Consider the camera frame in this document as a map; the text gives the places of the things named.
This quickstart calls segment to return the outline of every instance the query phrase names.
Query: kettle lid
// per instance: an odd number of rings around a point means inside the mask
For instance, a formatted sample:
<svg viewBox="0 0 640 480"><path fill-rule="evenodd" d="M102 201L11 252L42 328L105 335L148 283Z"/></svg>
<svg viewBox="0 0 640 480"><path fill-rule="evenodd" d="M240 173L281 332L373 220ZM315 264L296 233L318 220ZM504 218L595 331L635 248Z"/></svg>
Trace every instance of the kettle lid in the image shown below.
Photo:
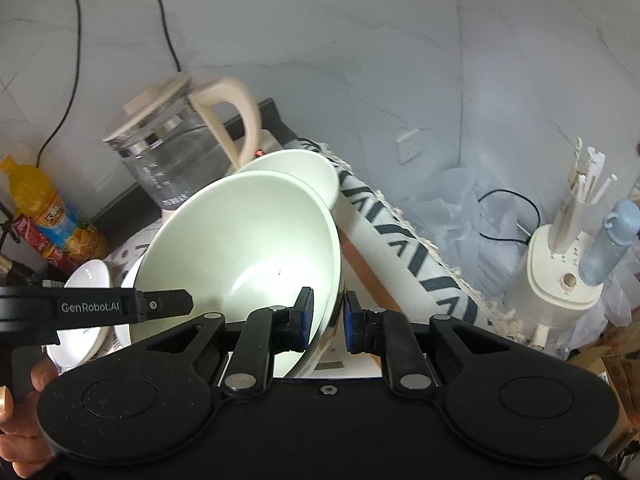
<svg viewBox="0 0 640 480"><path fill-rule="evenodd" d="M132 129L190 83L191 76L185 72L178 72L159 84L147 86L122 107L122 111L112 123L115 126L110 128L110 133L102 140L110 142L118 139L124 132Z"/></svg>

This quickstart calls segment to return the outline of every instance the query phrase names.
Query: bottle label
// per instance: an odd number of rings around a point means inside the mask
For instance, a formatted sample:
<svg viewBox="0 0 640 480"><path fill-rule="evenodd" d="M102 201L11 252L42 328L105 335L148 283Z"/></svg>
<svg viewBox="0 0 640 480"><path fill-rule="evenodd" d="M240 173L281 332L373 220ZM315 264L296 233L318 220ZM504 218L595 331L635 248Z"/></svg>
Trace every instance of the bottle label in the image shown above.
<svg viewBox="0 0 640 480"><path fill-rule="evenodd" d="M51 252L45 256L42 255L44 259L46 259L51 265L57 267L65 274L69 276L74 273L80 264L82 263L79 260L74 260L67 253L63 253L62 249L52 246Z"/></svg>
<svg viewBox="0 0 640 480"><path fill-rule="evenodd" d="M35 221L42 233L62 249L65 249L66 241L80 227L78 214L60 198L58 193L49 202L44 213Z"/></svg>
<svg viewBox="0 0 640 480"><path fill-rule="evenodd" d="M20 215L14 223L15 230L18 234L43 258L46 258L50 250L53 248L51 241L43 235L33 221L25 215Z"/></svg>

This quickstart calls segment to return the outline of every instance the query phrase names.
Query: yellow bottle cap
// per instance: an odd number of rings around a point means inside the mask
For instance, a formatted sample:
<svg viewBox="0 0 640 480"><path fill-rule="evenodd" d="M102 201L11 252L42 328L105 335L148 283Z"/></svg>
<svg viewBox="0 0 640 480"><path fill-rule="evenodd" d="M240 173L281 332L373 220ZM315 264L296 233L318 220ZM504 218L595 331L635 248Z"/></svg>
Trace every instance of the yellow bottle cap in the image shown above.
<svg viewBox="0 0 640 480"><path fill-rule="evenodd" d="M0 170L6 174L11 174L15 168L15 160L11 155L7 155L2 162L0 162Z"/></svg>

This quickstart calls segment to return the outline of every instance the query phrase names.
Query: human hand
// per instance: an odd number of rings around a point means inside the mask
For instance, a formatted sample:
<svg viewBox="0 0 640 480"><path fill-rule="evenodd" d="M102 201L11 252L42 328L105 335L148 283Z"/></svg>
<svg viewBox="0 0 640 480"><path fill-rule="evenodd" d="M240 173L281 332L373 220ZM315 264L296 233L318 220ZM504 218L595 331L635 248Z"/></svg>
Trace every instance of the human hand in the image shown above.
<svg viewBox="0 0 640 480"><path fill-rule="evenodd" d="M0 456L14 463L14 471L27 478L53 459L36 418L41 391L58 375L56 365L45 357L33 365L31 383L36 389L19 403L6 386L0 386Z"/></svg>

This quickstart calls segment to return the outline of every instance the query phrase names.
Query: plastic bottle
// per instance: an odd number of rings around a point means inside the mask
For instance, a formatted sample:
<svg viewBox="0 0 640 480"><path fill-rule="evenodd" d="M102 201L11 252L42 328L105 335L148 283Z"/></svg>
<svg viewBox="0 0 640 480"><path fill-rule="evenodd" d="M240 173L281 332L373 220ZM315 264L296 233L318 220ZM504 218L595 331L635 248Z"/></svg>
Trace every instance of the plastic bottle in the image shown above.
<svg viewBox="0 0 640 480"><path fill-rule="evenodd" d="M20 237L36 249L40 256L66 274L67 277L71 276L74 270L82 265L82 262L71 258L68 253L56 247L51 240L40 232L35 222L28 216L18 215L14 219L12 228L18 231Z"/></svg>
<svg viewBox="0 0 640 480"><path fill-rule="evenodd" d="M42 278L26 265L0 254L0 285L34 285Z"/></svg>
<svg viewBox="0 0 640 480"><path fill-rule="evenodd" d="M57 247L80 262L102 259L108 254L104 236L80 219L42 170L16 164L11 155L0 163L0 170L9 176L15 205Z"/></svg>
<svg viewBox="0 0 640 480"><path fill-rule="evenodd" d="M602 220L596 239L580 260L578 273L587 285L599 285L625 255L640 230L640 209L631 200L620 200Z"/></svg>

